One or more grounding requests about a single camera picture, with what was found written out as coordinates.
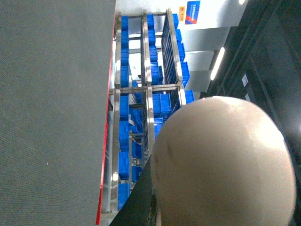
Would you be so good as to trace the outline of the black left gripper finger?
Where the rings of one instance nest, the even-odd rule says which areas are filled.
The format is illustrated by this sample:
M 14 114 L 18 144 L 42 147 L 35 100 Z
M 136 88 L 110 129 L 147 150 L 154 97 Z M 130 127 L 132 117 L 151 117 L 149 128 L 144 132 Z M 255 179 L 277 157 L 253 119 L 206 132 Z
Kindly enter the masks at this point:
M 157 218 L 157 198 L 151 179 L 149 157 L 129 198 L 110 223 L 111 226 L 154 226 Z

